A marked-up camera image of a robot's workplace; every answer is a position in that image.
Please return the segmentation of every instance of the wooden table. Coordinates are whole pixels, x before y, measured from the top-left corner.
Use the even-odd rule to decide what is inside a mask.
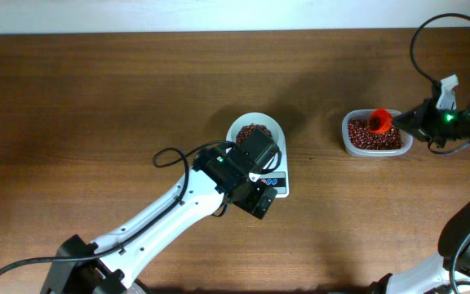
[[[413,29],[0,36],[0,267],[87,242],[166,192],[182,167],[151,157],[223,139],[238,116],[286,133],[290,196],[263,221],[232,207],[186,230],[140,275],[151,287],[220,290],[366,286],[437,249],[470,199],[470,148],[448,158],[415,142],[397,158],[353,158],[354,109],[411,109],[430,96]],[[470,101],[470,29],[418,44],[436,78]],[[0,278],[34,293],[50,265]]]

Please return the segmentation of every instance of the white digital scale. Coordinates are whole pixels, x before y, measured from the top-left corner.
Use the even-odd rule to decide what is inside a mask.
[[[274,172],[271,172],[266,175],[259,174],[250,174],[252,181],[260,180],[266,185],[272,186],[277,190],[277,198],[285,198],[290,194],[290,182],[287,174],[287,152],[286,152],[286,138],[284,137],[284,132],[281,129],[281,126],[273,119],[266,114],[261,113],[249,113],[244,114],[232,124],[229,128],[228,134],[226,135],[226,140],[237,142],[238,132],[245,126],[251,124],[255,125],[264,125],[271,132],[273,140],[278,145],[278,148],[282,152],[282,159],[280,165]],[[271,163],[268,164],[269,167],[275,167],[277,164],[276,155]]]

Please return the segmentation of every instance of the white backdrop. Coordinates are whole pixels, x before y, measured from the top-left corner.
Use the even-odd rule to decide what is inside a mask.
[[[0,0],[0,33],[407,28],[445,12],[470,0]]]

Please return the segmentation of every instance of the red bean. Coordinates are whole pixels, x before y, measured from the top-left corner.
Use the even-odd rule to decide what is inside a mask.
[[[266,128],[266,126],[256,125],[256,124],[252,123],[249,126],[243,127],[238,132],[238,134],[237,134],[237,144],[241,144],[242,142],[244,142],[256,128],[261,129],[264,132],[264,134],[268,135],[268,137],[270,137],[270,138],[273,138],[272,135],[271,135],[271,132],[268,130],[268,128]]]
[[[348,133],[351,143],[359,149],[367,150],[395,150],[403,146],[400,132],[391,127],[382,135],[369,131],[367,121],[351,118],[348,121]]]

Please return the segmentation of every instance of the brown wooden surface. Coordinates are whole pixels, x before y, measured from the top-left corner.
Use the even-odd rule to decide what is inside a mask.
[[[294,290],[365,286],[437,249],[470,199],[470,148],[353,158],[341,138],[354,109],[408,110],[430,95],[411,66],[413,29],[0,36],[0,267],[87,242],[174,184],[167,146],[223,139],[259,111],[286,133],[290,196],[263,221],[232,207],[195,224],[140,275],[154,287]],[[457,73],[470,100],[470,29],[426,31],[432,76]],[[33,293],[49,265],[0,278]]]

